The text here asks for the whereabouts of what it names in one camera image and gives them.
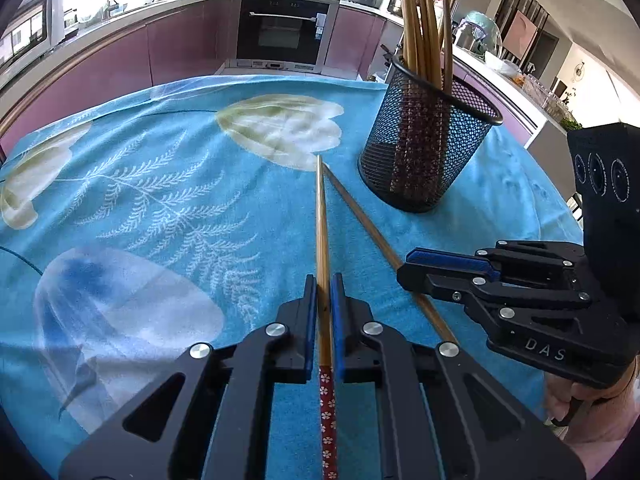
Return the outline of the right hand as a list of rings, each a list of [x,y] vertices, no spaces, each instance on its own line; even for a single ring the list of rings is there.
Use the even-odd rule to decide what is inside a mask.
[[[549,373],[544,374],[544,407],[550,419],[562,422],[570,404],[580,407],[568,422],[566,443],[611,442],[623,439],[639,417],[639,358],[612,387],[595,389]]]

